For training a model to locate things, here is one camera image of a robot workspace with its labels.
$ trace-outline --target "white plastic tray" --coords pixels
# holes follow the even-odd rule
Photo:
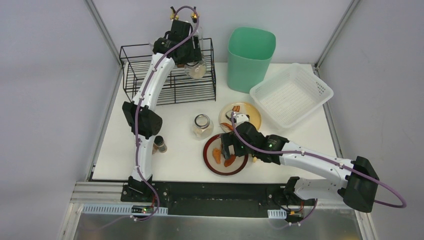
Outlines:
[[[333,94],[327,84],[298,63],[293,63],[250,89],[257,106],[283,129],[297,124]]]

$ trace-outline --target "gray wall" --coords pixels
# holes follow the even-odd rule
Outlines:
[[[215,60],[227,61],[228,39],[241,26],[275,34],[274,63],[315,63],[350,0],[94,0],[117,47],[145,44],[170,29],[170,7],[196,6]],[[183,10],[180,20],[190,19]]]
[[[407,200],[375,205],[381,240],[422,239],[424,198],[424,1],[363,0],[321,68],[345,157],[369,158]],[[379,200],[398,203],[379,188]]]
[[[82,0],[0,7],[0,239],[56,239],[118,65]]]

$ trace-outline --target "jar lid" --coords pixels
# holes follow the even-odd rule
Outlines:
[[[194,118],[194,124],[200,129],[206,129],[211,124],[211,120],[205,114],[199,114]]]
[[[164,143],[164,138],[163,138],[162,136],[157,135],[157,136],[154,138],[154,144],[156,144],[156,145],[161,145],[161,144],[163,144],[163,143]]]

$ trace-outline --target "brass connector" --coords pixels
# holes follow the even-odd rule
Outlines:
[[[173,20],[174,19],[175,14],[171,13],[171,16],[169,17],[169,19]],[[178,20],[178,18],[180,18],[178,15],[175,16],[175,20]]]
[[[175,17],[175,20],[178,20],[178,18],[179,18],[178,15],[175,16],[175,9],[174,9],[173,6],[171,6],[171,16],[169,17],[169,19],[173,20],[174,17]]]
[[[191,20],[193,20],[193,23],[197,23],[198,22],[199,16],[200,16],[199,13],[197,13],[197,14],[195,14],[194,12],[191,13]]]

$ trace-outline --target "red plate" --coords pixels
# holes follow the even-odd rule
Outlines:
[[[228,167],[224,166],[225,158],[221,154],[221,164],[215,161],[212,155],[214,148],[221,149],[221,134],[211,137],[203,148],[203,160],[206,166],[214,173],[222,176],[230,176],[240,172],[248,163],[249,155],[236,157],[235,161]],[[229,147],[230,154],[234,154],[233,146]]]

